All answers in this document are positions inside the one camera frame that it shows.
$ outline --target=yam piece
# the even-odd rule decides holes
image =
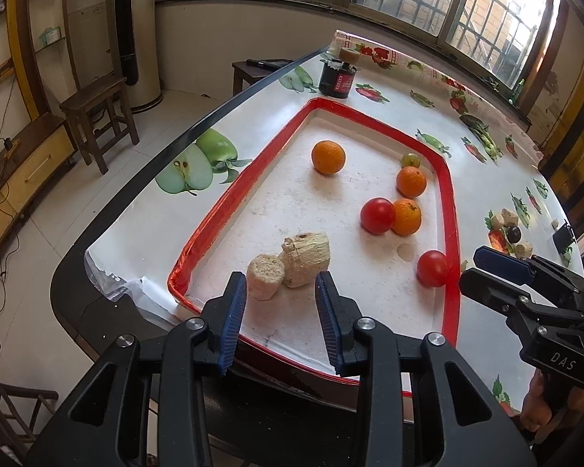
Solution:
[[[285,268],[275,255],[257,255],[246,269],[247,293],[258,300],[270,300],[283,282]]]
[[[515,244],[515,256],[520,260],[532,256],[533,247],[530,242],[519,242]]]
[[[504,218],[504,226],[517,226],[519,223],[519,216],[512,210],[502,209],[502,217]]]
[[[285,268],[283,283],[288,288],[313,283],[316,274],[325,271],[331,261],[329,239],[323,232],[286,237],[281,249],[279,258]]]
[[[504,223],[504,216],[502,214],[494,214],[493,217],[491,217],[491,228],[494,230],[499,230],[502,228]]]

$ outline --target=metal bolt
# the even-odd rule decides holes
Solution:
[[[190,318],[186,322],[186,327],[188,330],[201,330],[205,324],[206,322],[201,318]]]
[[[372,318],[359,318],[357,326],[362,330],[372,330],[376,326],[376,322]]]
[[[134,344],[134,341],[136,339],[134,338],[134,335],[132,334],[122,334],[119,337],[117,337],[117,346],[119,346],[120,348],[127,348],[128,346],[132,346],[132,344]]]
[[[439,332],[430,332],[428,334],[428,342],[435,346],[443,346],[446,343],[446,338]]]

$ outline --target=window sill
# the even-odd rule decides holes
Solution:
[[[369,19],[364,16],[356,15],[355,13],[352,13],[350,10],[347,9],[340,9],[338,7],[318,4],[316,2],[311,2],[307,0],[159,0],[156,2],[156,5],[166,5],[178,2],[203,2],[203,1],[245,1],[245,2],[262,2],[276,5],[287,5],[290,7],[297,7],[304,10],[310,10],[312,12],[328,13],[331,15],[352,19],[354,21],[358,21],[366,25],[374,26],[375,28],[380,29],[382,32],[385,32],[389,35],[396,37],[397,39],[403,40],[417,48],[420,48],[424,52],[432,54],[434,57],[436,57],[449,67],[458,70],[462,75],[464,75],[465,77],[467,77],[468,79],[472,80],[475,83],[474,91],[477,92],[478,95],[483,96],[484,99],[489,101],[495,107],[499,108],[506,115],[512,116],[516,122],[520,123],[523,126],[524,130],[528,130],[528,128],[532,125],[528,117],[525,114],[523,114],[517,107],[509,103],[508,99],[504,98],[504,96],[500,95],[500,93],[497,93],[490,89],[483,79],[473,74],[471,71],[467,70],[463,65],[459,64],[459,62],[457,62],[453,58],[450,58],[448,55],[444,54],[438,49],[433,48],[425,44],[424,42],[421,42],[420,40],[416,39],[416,37],[412,37],[407,33],[403,33],[400,30],[396,30],[390,26],[387,26],[384,23],[381,23],[380,21],[375,21],[374,19]]]

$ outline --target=water stain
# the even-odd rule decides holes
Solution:
[[[396,252],[405,262],[412,262],[415,257],[415,252],[411,244],[400,244],[396,249]]]

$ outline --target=dark grape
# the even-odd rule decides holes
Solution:
[[[519,242],[521,240],[521,230],[519,229],[519,227],[518,226],[511,226],[506,231],[506,239],[511,244],[516,244],[517,242]]]

